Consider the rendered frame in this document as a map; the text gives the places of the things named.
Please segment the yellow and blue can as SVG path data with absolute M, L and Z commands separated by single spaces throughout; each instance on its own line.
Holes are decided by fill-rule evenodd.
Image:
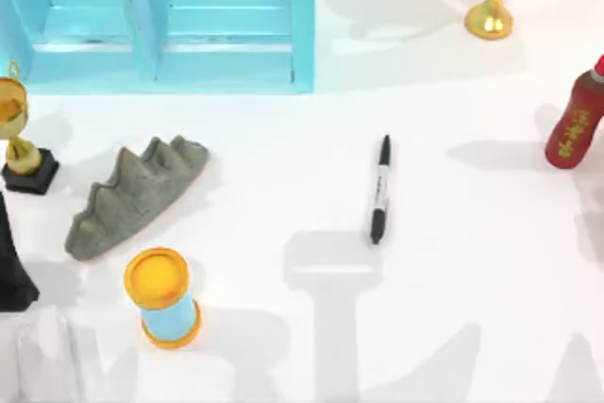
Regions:
M 126 292 L 141 311 L 145 336 L 174 350 L 190 344 L 202 326 L 199 304 L 190 291 L 190 271 L 174 249 L 153 247 L 136 255 L 124 273 Z

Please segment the grey ridged stone pen rest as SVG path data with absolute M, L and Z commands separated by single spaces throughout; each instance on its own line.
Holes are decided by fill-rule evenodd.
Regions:
M 140 155 L 120 149 L 109 179 L 92 184 L 64 243 L 75 260 L 96 259 L 135 236 L 176 202 L 210 160 L 204 145 L 181 135 L 155 137 Z

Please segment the red bottle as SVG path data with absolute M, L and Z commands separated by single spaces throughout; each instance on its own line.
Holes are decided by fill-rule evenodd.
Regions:
M 604 119 L 604 54 L 575 80 L 567 106 L 545 146 L 546 160 L 559 169 L 573 169 L 587 153 Z

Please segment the light blue rack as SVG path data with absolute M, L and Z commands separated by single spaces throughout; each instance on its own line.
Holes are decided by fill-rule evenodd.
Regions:
M 315 0 L 0 0 L 39 94 L 310 92 Z

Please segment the gold trophy with black base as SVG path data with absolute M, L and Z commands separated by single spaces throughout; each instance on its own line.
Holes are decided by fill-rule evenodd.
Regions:
M 45 195 L 59 162 L 50 150 L 20 137 L 28 118 L 27 92 L 20 82 L 20 67 L 11 60 L 8 75 L 0 76 L 0 141 L 7 142 L 1 174 L 9 191 Z

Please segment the black marker pen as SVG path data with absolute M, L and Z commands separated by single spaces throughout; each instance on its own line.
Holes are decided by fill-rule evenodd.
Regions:
M 371 216 L 370 240 L 377 245 L 382 240 L 387 222 L 388 175 L 391 169 L 391 138 L 385 135 L 380 147 L 377 166 L 377 188 Z

